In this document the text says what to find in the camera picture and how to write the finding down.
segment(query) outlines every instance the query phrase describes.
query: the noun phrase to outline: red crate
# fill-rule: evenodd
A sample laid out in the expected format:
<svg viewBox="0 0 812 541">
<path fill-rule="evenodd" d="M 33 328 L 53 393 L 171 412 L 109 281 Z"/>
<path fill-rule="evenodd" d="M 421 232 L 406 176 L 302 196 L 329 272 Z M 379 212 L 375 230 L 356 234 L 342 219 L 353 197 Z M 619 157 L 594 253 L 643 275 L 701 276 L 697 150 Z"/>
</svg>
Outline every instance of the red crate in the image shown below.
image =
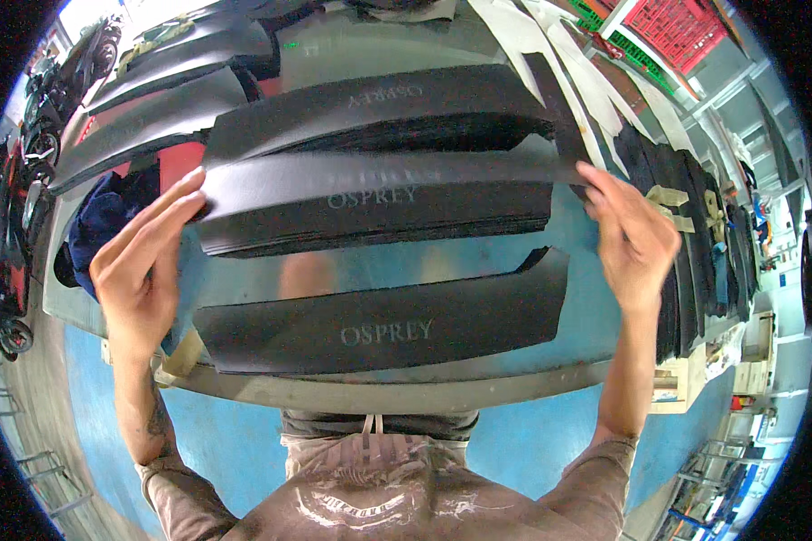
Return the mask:
<svg viewBox="0 0 812 541">
<path fill-rule="evenodd" d="M 641 0 L 624 23 L 682 73 L 727 36 L 719 16 L 701 0 Z"/>
</svg>

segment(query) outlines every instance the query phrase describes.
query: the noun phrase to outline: plastic crate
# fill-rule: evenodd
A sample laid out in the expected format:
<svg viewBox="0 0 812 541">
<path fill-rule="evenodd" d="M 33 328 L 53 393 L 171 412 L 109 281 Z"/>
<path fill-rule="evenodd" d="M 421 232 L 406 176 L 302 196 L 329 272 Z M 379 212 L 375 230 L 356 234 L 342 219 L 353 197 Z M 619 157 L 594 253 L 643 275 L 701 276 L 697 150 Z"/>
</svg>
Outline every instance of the plastic crate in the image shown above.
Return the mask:
<svg viewBox="0 0 812 541">
<path fill-rule="evenodd" d="M 590 8 L 590 6 L 588 6 L 585 2 L 581 2 L 581 0 L 570 0 L 570 2 L 577 13 L 579 13 L 581 16 L 580 21 L 577 22 L 577 26 L 590 32 L 596 32 L 602 26 L 604 19 L 596 15 L 592 8 Z M 626 39 L 619 32 L 614 32 L 611 34 L 608 41 L 625 51 L 628 61 L 641 68 L 653 81 L 658 83 L 659 86 L 666 89 L 668 92 L 673 93 L 673 90 L 668 85 L 668 82 L 665 81 L 664 72 L 661 70 L 661 68 L 659 68 L 659 65 L 655 63 L 655 60 L 650 58 L 649 55 L 644 53 L 639 47 Z"/>
<path fill-rule="evenodd" d="M 682 73 L 727 36 L 719 16 L 701 0 L 641 0 L 624 23 Z"/>
</svg>

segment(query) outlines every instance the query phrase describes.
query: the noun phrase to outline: blue floor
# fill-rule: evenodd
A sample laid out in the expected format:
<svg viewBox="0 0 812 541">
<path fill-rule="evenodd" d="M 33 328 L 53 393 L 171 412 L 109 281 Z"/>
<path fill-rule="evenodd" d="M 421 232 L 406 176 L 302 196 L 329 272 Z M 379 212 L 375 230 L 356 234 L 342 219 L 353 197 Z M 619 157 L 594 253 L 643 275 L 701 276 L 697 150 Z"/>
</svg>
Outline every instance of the blue floor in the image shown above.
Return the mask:
<svg viewBox="0 0 812 541">
<path fill-rule="evenodd" d="M 111 367 L 100 360 L 99 340 L 65 329 L 66 370 L 78 436 L 96 489 L 117 511 L 154 536 L 156 516 L 139 490 L 120 439 Z M 717 427 L 730 403 L 734 369 L 706 385 L 681 416 L 651 416 L 641 437 L 627 509 L 667 482 Z M 531 498 L 548 492 L 563 468 L 587 445 L 595 427 L 601 386 L 530 403 L 489 408 L 469 444 L 470 467 Z M 184 461 L 217 487 L 232 513 L 243 516 L 284 480 L 286 451 L 279 444 L 279 411 L 197 395 L 162 392 Z"/>
</svg>

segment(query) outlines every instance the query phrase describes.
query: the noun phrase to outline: motorcycle wheel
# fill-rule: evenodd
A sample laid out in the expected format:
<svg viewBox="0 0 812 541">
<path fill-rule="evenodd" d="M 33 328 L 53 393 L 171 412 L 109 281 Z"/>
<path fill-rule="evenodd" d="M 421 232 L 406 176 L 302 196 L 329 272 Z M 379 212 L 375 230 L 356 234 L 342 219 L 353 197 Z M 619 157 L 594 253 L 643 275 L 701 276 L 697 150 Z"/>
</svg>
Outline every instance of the motorcycle wheel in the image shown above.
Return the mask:
<svg viewBox="0 0 812 541">
<path fill-rule="evenodd" d="M 44 160 L 30 162 L 24 167 L 24 189 L 29 189 L 37 180 L 48 186 L 54 180 L 54 167 Z"/>
<path fill-rule="evenodd" d="M 114 69 L 114 64 L 118 61 L 118 43 L 111 37 L 107 37 L 99 43 L 96 56 L 93 61 L 94 81 L 108 77 Z"/>
<path fill-rule="evenodd" d="M 38 127 L 33 128 L 32 137 L 25 154 L 44 154 L 52 148 L 54 152 L 45 158 L 45 162 L 54 167 L 57 164 L 57 158 L 60 156 L 60 135 L 50 122 L 43 122 Z"/>
<path fill-rule="evenodd" d="M 48 194 L 40 196 L 39 200 L 33 206 L 30 223 L 26 231 L 27 244 L 31 250 L 36 246 L 36 239 L 39 238 L 39 233 L 42 232 L 45 220 L 48 218 L 52 209 L 54 209 L 54 199 Z"/>
<path fill-rule="evenodd" d="M 29 352 L 32 348 L 32 330 L 18 319 L 7 321 L 0 328 L 0 347 L 10 355 Z"/>
</svg>

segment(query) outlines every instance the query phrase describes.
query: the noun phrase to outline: tattoo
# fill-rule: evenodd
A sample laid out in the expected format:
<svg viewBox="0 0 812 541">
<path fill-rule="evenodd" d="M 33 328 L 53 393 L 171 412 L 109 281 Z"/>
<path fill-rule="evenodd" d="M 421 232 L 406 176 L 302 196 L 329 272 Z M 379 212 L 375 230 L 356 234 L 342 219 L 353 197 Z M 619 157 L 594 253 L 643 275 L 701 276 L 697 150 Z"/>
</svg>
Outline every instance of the tattoo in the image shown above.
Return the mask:
<svg viewBox="0 0 812 541">
<path fill-rule="evenodd" d="M 151 393 L 154 405 L 151 418 L 147 420 L 147 433 L 150 436 L 166 436 L 169 431 L 169 414 L 165 410 L 165 402 L 153 377 L 151 377 Z"/>
</svg>

